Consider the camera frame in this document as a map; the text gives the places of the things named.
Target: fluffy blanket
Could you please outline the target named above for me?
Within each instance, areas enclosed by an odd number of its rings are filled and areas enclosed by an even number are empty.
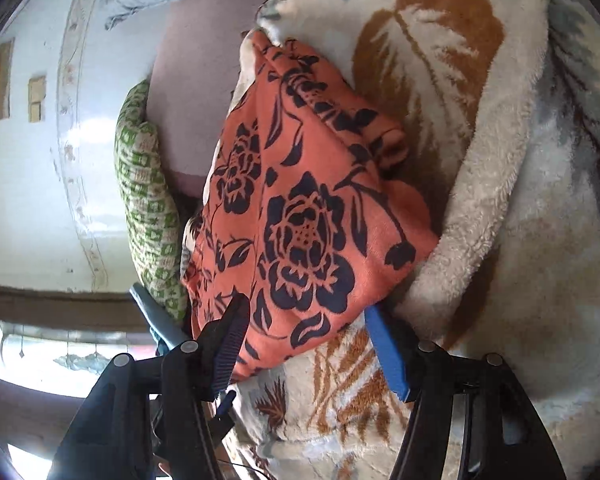
[[[600,27],[571,0],[271,0],[258,24],[402,122],[417,146],[402,177],[440,243],[397,315],[452,352],[503,354],[584,478],[600,460]],[[234,104],[250,37],[240,56]],[[361,319],[236,389],[233,460],[278,480],[388,477],[409,410]],[[454,428],[446,478],[460,449]]]

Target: brown leaf pattern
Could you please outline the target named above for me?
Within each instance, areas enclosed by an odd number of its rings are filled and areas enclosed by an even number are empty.
[[[269,460],[261,457],[258,454],[255,446],[249,446],[249,451],[253,458],[253,463],[259,469],[259,471],[261,471],[260,474],[262,474],[267,480],[276,480],[275,476],[273,476],[271,471],[269,471]]]
[[[402,121],[417,146],[401,177],[440,232],[446,200],[473,137],[491,61],[504,39],[489,0],[396,0],[358,38],[356,90]]]
[[[344,458],[343,462],[338,466],[335,480],[352,480],[353,473],[355,472],[355,460],[355,455],[349,453]]]
[[[278,378],[271,389],[264,387],[264,396],[257,399],[254,404],[256,410],[268,417],[269,430],[274,431],[282,425],[286,415],[286,389],[285,382]]]
[[[320,434],[337,430],[343,443],[352,430],[366,443],[375,428],[389,442],[392,416],[404,431],[407,410],[389,391],[364,327],[344,331],[324,353],[315,351],[314,410],[307,428],[315,425]]]

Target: fabric fold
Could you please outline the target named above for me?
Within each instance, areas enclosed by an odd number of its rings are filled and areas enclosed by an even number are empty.
[[[532,127],[547,45],[546,0],[520,0],[493,59],[466,151],[446,205],[440,243],[395,313],[421,337],[439,339],[491,249]]]
[[[399,124],[311,47],[251,43],[255,81],[225,122],[184,277],[194,334],[250,298],[237,379],[336,337],[438,241],[420,194],[385,178],[408,152]]]

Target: door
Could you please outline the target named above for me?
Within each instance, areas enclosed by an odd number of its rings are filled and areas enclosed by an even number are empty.
[[[39,330],[40,334],[55,330],[70,335],[125,333],[136,338],[144,335],[145,341],[150,338],[144,317],[131,297],[124,294],[41,293],[0,288],[0,326],[15,326],[19,330],[16,337],[22,338],[22,349],[24,342],[32,340],[32,330]],[[103,353],[106,354],[96,346],[94,354]],[[69,364],[61,358],[56,363],[60,361],[66,368],[76,369],[75,362]],[[11,444],[42,458],[53,458],[81,403],[80,397],[37,391],[0,379],[1,446],[6,449]]]

